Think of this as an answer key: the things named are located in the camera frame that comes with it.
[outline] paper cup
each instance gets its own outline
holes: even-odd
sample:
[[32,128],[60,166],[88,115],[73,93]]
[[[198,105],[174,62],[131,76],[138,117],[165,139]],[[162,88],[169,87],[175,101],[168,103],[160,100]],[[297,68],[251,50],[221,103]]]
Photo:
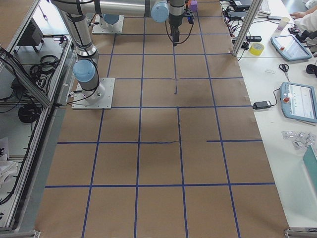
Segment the paper cup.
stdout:
[[283,30],[289,21],[290,19],[288,17],[282,17],[277,29],[280,31]]

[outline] cardboard floor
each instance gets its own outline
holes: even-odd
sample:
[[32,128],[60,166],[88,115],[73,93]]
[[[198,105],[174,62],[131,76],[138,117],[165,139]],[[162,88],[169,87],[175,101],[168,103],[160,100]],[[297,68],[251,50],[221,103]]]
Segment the cardboard floor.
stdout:
[[[218,2],[192,35],[127,17],[93,36],[111,110],[66,111],[43,238],[281,238],[287,222]],[[181,39],[190,25],[180,27]]]

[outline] blue joint cap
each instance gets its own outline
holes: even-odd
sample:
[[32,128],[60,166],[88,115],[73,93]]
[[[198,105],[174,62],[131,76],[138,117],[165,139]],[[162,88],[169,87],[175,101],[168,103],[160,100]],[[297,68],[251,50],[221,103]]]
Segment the blue joint cap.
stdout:
[[91,61],[82,59],[75,63],[73,67],[73,73],[77,80],[82,83],[87,83],[92,80],[95,76],[95,66]]
[[155,3],[151,10],[151,17],[156,22],[165,22],[168,19],[168,4],[164,1]]
[[112,14],[104,14],[103,18],[106,23],[113,25],[116,24],[120,18],[119,15],[112,15]]

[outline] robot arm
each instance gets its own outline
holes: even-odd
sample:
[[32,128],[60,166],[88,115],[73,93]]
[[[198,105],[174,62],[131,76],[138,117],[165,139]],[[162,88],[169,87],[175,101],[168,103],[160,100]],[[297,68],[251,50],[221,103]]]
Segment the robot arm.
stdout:
[[79,57],[94,57],[98,61],[98,52],[93,45],[85,14],[126,14],[152,17],[154,21],[164,22],[168,18],[166,0],[51,0],[60,11],[60,15],[76,45]]
[[85,16],[87,12],[95,12],[100,16],[126,14],[152,17],[156,22],[166,22],[168,19],[173,46],[179,42],[178,27],[182,24],[183,17],[188,17],[190,12],[192,17],[188,19],[193,20],[193,13],[184,7],[187,0],[169,0],[169,4],[167,0],[51,0],[51,2],[59,9],[78,55],[79,60],[74,65],[73,72],[82,88],[83,99],[77,102],[85,100],[84,104],[94,105],[94,108],[104,108],[98,102],[105,98],[106,88],[99,80],[97,70],[99,54],[89,33]]

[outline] black power supply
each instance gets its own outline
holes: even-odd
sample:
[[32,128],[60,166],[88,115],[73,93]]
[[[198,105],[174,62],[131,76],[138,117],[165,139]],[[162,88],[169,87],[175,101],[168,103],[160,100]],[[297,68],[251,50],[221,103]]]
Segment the black power supply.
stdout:
[[256,102],[253,104],[252,108],[255,110],[259,109],[265,109],[265,108],[270,108],[272,107],[272,103],[270,101],[262,101],[262,102]]
[[239,21],[243,20],[247,16],[247,13],[245,11],[226,11],[225,16],[231,21]]

